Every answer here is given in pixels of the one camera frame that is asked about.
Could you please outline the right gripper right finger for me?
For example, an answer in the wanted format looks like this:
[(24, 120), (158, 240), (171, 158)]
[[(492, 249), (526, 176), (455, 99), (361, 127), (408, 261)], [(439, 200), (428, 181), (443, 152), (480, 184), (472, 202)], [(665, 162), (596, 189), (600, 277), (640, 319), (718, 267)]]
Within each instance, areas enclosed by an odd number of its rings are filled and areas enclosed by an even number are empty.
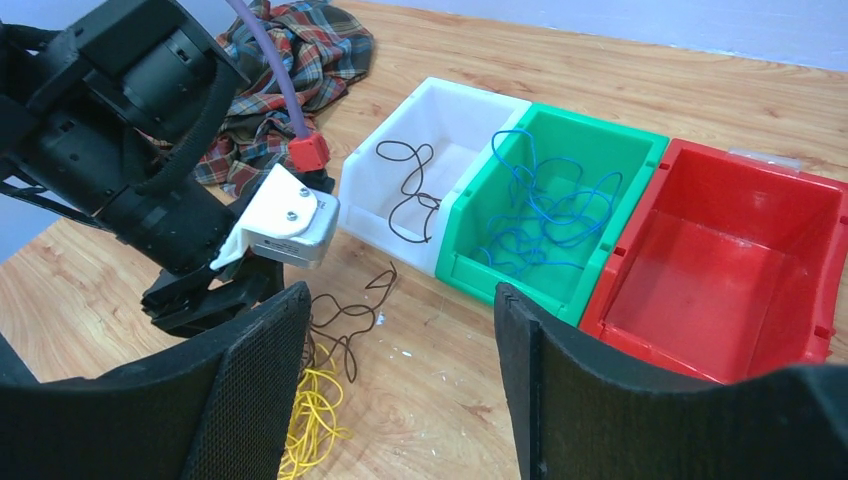
[(843, 479), (847, 369), (731, 385), (636, 359), (508, 283), (494, 326), (524, 479)]

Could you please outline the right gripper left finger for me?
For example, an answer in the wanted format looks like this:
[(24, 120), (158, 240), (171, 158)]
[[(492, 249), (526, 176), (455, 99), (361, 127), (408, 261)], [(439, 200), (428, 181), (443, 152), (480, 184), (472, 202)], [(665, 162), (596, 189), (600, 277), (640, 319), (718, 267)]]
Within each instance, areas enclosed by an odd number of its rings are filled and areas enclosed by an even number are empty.
[(302, 282), (97, 378), (41, 383), (1, 346), (5, 479), (273, 479), (308, 329)]

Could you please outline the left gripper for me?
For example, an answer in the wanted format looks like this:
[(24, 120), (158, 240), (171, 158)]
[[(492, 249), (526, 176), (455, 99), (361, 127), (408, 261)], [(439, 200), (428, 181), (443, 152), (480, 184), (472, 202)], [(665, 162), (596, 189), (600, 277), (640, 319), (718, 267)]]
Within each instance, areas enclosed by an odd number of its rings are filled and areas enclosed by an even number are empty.
[(284, 289), (283, 265), (253, 254), (224, 272), (229, 275), (229, 281), (213, 288), (211, 283), (217, 274), (209, 269), (182, 276), (163, 271), (143, 294), (142, 310), (161, 331), (178, 338), (191, 338)]

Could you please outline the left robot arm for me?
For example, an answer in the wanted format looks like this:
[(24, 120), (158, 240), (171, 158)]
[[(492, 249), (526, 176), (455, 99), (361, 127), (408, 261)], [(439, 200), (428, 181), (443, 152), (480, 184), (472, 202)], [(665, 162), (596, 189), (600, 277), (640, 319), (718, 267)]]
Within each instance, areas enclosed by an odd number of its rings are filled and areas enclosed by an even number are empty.
[(3, 195), (112, 233), (160, 267), (141, 298), (160, 330), (189, 338), (283, 287), (283, 268), (214, 260), (245, 210), (200, 185), (244, 82), (174, 1), (107, 1), (63, 30), (1, 27)]

